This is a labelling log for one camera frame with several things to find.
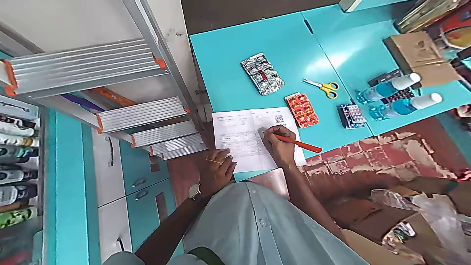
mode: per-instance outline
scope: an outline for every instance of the ladder step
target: ladder step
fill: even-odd
[[[185,147],[190,147],[194,145],[198,145],[203,143],[201,139],[201,135],[199,133],[191,134],[185,137],[173,139],[170,141],[160,142],[151,145],[152,152],[154,154],[161,154],[165,152],[170,152],[174,150],[178,150]]]
[[[110,133],[186,115],[178,97],[96,113],[99,133]]]
[[[15,81],[7,93],[34,99],[168,73],[154,61],[144,39],[22,56],[8,62],[7,71],[13,72]]]
[[[184,156],[184,155],[193,154],[193,153],[203,151],[203,150],[206,150],[206,149],[208,149],[206,147],[206,145],[204,143],[200,143],[200,144],[197,144],[197,145],[194,145],[194,146],[184,147],[184,148],[173,150],[173,151],[170,151],[170,152],[164,152],[162,154],[162,156],[163,156],[162,160],[168,160],[168,159],[172,159],[172,158],[176,158],[176,157],[181,157],[181,156]]]
[[[171,124],[152,130],[133,133],[133,147],[141,147],[144,145],[167,141],[197,132],[198,131],[195,129],[195,125],[192,121]]]

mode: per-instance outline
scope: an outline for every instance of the printed invoice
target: printed invoice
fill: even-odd
[[[278,168],[263,145],[260,129],[283,125],[296,134],[300,141],[296,122],[288,107],[249,109],[217,112],[212,114],[214,138],[217,149],[231,149],[229,153],[237,162],[234,173]],[[304,153],[294,147],[296,165],[306,165]]]

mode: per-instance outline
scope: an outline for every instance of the right hand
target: right hand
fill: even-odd
[[[296,166],[294,162],[294,144],[278,140],[273,134],[289,137],[296,135],[283,125],[272,126],[263,133],[264,144],[278,167]]]

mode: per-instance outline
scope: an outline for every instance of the wristwatch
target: wristwatch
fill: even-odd
[[[195,200],[195,198],[203,197],[200,191],[200,184],[193,184],[188,191],[188,198]]]

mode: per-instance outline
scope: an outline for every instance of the ring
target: ring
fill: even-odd
[[[207,159],[207,158],[205,158],[205,160],[206,160],[206,161],[215,162],[215,163],[218,163],[218,164],[220,164],[220,163],[221,163],[221,162],[218,162],[218,161],[215,161],[215,160],[211,160],[211,159]]]

